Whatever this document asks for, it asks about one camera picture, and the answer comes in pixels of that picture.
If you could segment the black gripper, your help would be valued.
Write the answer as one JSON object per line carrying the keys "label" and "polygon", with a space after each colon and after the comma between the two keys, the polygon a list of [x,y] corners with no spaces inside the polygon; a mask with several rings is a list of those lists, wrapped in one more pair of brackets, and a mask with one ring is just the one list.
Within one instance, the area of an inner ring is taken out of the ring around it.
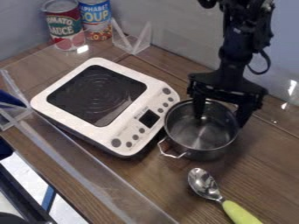
{"label": "black gripper", "polygon": [[200,119],[205,99],[229,102],[237,105],[236,120],[243,128],[253,111],[263,106],[267,89],[241,76],[223,75],[220,71],[191,73],[187,93],[192,98],[195,118]]}

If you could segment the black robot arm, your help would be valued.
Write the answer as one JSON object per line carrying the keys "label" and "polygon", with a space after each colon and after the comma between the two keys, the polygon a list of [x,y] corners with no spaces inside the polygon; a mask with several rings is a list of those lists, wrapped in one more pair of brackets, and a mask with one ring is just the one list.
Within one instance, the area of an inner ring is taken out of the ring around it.
{"label": "black robot arm", "polygon": [[271,18],[273,0],[197,0],[205,9],[219,6],[223,12],[223,45],[219,68],[209,73],[188,75],[187,93],[192,98],[195,116],[203,115],[208,99],[237,106],[235,117],[243,126],[252,113],[261,109],[267,89],[244,78],[255,54],[267,56],[273,33]]}

